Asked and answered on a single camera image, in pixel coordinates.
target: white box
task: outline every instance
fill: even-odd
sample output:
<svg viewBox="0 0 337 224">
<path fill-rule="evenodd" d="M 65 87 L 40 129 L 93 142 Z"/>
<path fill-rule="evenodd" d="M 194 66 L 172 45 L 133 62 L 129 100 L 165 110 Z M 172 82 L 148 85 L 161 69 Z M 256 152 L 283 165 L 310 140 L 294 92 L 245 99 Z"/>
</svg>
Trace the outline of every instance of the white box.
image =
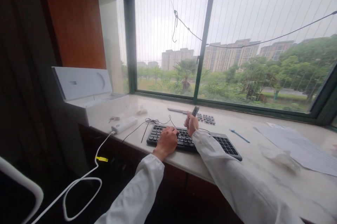
<svg viewBox="0 0 337 224">
<path fill-rule="evenodd" d="M 52 67 L 66 113 L 78 123 L 92 126 L 109 120 L 130 106 L 128 95 L 112 92 L 107 70 Z"/>
</svg>

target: green window frame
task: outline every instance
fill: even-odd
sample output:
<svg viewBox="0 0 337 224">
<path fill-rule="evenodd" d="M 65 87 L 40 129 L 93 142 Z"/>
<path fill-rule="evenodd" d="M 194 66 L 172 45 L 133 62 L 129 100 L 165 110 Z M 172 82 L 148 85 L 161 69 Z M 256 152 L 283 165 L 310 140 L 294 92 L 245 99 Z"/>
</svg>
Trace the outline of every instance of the green window frame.
<svg viewBox="0 0 337 224">
<path fill-rule="evenodd" d="M 201 51 L 199 56 L 198 72 L 196 78 L 196 87 L 194 96 L 184 96 L 176 94 L 167 94 L 154 91 L 145 91 L 137 89 L 137 58 L 136 58 L 136 14 L 135 0 L 124 0 L 125 9 L 125 30 L 127 45 L 127 64 L 129 72 L 130 93 L 138 95 L 146 95 L 150 97 L 175 100 L 195 105 L 203 105 L 216 107 L 220 109 L 258 114 L 263 116 L 300 121 L 322 126 L 331 125 L 337 114 L 337 64 L 331 69 L 331 72 L 322 85 L 321 91 L 315 98 L 308 113 L 278 110 L 273 108 L 265 108 L 246 104 L 236 104 L 222 101 L 214 101 L 198 98 L 200 86 L 201 70 L 206 48 L 208 30 L 210 26 L 211 12 L 213 0 L 208 0 L 206 17 L 204 22 L 204 32 L 202 36 Z"/>
</svg>

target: window glass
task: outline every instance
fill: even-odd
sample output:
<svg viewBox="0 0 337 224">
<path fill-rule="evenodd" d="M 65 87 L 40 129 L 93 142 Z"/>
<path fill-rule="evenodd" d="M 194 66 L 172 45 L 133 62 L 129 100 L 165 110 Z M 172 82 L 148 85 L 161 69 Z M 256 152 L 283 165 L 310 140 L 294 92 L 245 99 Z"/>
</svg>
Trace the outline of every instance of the window glass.
<svg viewBox="0 0 337 224">
<path fill-rule="evenodd" d="M 337 59 L 337 0 L 214 0 L 199 99 L 308 112 Z"/>
<path fill-rule="evenodd" d="M 138 90 L 193 96 L 207 1 L 135 0 Z"/>
<path fill-rule="evenodd" d="M 113 91 L 129 93 L 123 0 L 98 0 L 106 69 Z"/>
</svg>

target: hand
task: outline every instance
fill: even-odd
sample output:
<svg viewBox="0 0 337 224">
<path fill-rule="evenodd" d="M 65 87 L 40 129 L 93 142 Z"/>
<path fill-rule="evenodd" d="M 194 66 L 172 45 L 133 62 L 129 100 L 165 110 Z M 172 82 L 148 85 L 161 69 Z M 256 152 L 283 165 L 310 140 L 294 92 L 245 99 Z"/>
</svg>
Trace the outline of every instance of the hand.
<svg viewBox="0 0 337 224">
<path fill-rule="evenodd" d="M 191 112 L 187 111 L 187 118 L 184 126 L 187 128 L 187 133 L 192 137 L 193 133 L 199 129 L 198 118 L 194 117 Z"/>
<path fill-rule="evenodd" d="M 178 144 L 177 134 L 179 131 L 172 126 L 167 126 L 161 132 L 157 147 L 153 150 L 153 155 L 160 161 L 164 161 L 169 154 L 172 154 Z"/>
</svg>

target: person's left hand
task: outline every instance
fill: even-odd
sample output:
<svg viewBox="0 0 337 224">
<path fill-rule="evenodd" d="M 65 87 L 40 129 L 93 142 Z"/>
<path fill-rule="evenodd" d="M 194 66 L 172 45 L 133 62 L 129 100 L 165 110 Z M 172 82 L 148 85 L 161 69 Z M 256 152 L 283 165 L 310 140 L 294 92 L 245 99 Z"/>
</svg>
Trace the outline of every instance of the person's left hand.
<svg viewBox="0 0 337 224">
<path fill-rule="evenodd" d="M 152 154 L 163 162 L 176 149 L 178 133 L 179 131 L 173 126 L 167 126 L 163 129 L 157 142 L 157 147 L 153 150 Z"/>
</svg>

